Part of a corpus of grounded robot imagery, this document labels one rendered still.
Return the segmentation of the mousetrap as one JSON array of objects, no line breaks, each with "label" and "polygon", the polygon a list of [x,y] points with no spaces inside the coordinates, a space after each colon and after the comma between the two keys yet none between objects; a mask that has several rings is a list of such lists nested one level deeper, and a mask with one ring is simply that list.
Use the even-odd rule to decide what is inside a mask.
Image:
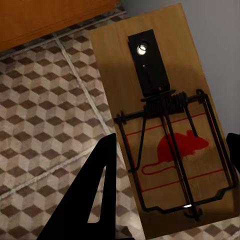
[{"label": "mousetrap", "polygon": [[240,180],[181,2],[88,30],[146,240],[240,216]]}]

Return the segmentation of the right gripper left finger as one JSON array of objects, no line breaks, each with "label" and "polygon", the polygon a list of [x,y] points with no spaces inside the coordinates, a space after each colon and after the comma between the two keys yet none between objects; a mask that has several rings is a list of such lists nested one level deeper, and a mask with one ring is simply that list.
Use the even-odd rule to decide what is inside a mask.
[{"label": "right gripper left finger", "polygon": [[[88,223],[106,166],[100,220]],[[116,240],[117,134],[99,140],[37,240]]]}]

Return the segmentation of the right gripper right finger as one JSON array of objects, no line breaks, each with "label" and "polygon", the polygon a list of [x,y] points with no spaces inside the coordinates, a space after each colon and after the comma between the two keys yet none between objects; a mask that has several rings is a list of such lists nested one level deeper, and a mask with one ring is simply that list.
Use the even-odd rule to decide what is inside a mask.
[{"label": "right gripper right finger", "polygon": [[240,173],[240,135],[229,133],[226,142],[229,148],[230,160]]}]

